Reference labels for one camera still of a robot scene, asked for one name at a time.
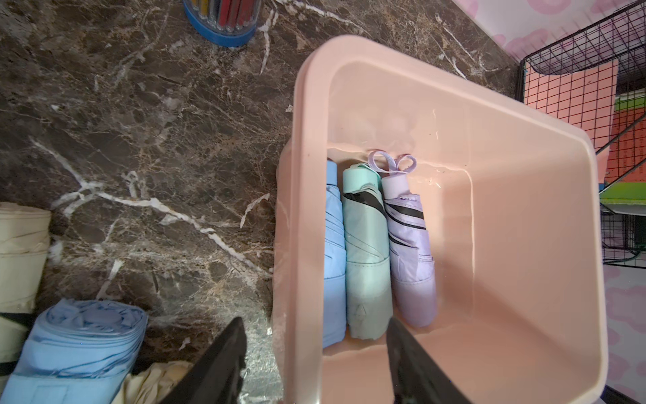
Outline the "mint green umbrella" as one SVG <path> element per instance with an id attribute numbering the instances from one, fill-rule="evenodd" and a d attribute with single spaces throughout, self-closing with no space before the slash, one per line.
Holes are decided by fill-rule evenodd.
<path id="1" fill-rule="evenodd" d="M 347 319 L 352 338 L 377 340 L 393 316 L 390 241 L 380 176 L 366 163 L 343 171 Z"/>

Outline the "pink plastic storage box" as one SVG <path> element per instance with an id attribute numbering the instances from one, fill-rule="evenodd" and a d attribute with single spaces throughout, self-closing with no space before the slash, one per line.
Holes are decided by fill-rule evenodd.
<path id="1" fill-rule="evenodd" d="M 413 335 L 474 403 L 592 403 L 608 348 L 597 159 L 584 131 L 343 35 L 299 70 L 277 170 L 274 355 L 287 403 L 391 403 L 386 342 L 322 348 L 326 161 L 409 153 L 438 310 Z"/>

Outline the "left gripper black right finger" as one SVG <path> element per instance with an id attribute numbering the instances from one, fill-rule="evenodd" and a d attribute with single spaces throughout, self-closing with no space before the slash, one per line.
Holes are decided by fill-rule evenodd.
<path id="1" fill-rule="evenodd" d="M 471 404 L 408 329 L 390 318 L 386 332 L 394 403 Z"/>

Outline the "light blue umbrella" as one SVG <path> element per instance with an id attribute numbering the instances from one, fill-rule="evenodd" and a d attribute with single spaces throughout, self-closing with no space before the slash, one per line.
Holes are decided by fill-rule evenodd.
<path id="1" fill-rule="evenodd" d="M 327 160 L 323 348 L 343 341 L 347 327 L 347 251 L 343 203 L 337 180 L 337 164 Z"/>

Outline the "pink folder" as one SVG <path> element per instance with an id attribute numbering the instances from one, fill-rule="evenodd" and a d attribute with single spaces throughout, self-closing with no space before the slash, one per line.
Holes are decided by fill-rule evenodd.
<path id="1" fill-rule="evenodd" d="M 607 62 L 580 72 L 547 75 L 528 66 L 523 102 L 585 131 L 597 152 L 597 183 L 604 188 L 608 143 L 617 101 L 619 63 Z"/>

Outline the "lavender umbrella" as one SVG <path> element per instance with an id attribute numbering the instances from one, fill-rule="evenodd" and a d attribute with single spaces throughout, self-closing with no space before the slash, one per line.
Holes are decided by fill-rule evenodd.
<path id="1" fill-rule="evenodd" d="M 368 155 L 368 165 L 382 175 L 395 302 L 410 326 L 428 327 L 437 316 L 437 285 L 422 200 L 408 181 L 417 160 L 410 154 L 392 158 L 375 150 Z"/>

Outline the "green red book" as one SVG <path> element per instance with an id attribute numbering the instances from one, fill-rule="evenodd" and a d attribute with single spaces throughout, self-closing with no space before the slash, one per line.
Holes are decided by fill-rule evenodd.
<path id="1" fill-rule="evenodd" d="M 607 148 L 603 205 L 645 205 L 645 90 L 618 96 Z"/>

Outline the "beige folded umbrella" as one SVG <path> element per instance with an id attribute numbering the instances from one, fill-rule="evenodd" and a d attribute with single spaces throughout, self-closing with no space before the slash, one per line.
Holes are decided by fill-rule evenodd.
<path id="1" fill-rule="evenodd" d="M 160 403 L 192 368 L 190 362 L 173 361 L 154 363 L 137 375 L 128 374 L 112 404 Z"/>

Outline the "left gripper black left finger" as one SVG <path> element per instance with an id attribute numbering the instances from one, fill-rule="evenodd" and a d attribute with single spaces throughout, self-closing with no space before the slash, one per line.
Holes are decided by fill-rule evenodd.
<path id="1" fill-rule="evenodd" d="M 231 404 L 238 401 L 246 368 L 247 335 L 234 318 L 161 404 Z"/>

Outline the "colored pencil tube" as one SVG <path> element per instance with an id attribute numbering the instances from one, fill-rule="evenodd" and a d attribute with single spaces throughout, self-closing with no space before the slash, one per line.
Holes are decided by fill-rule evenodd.
<path id="1" fill-rule="evenodd" d="M 215 45 L 237 48 L 254 36 L 261 0 L 183 0 L 193 28 Z"/>

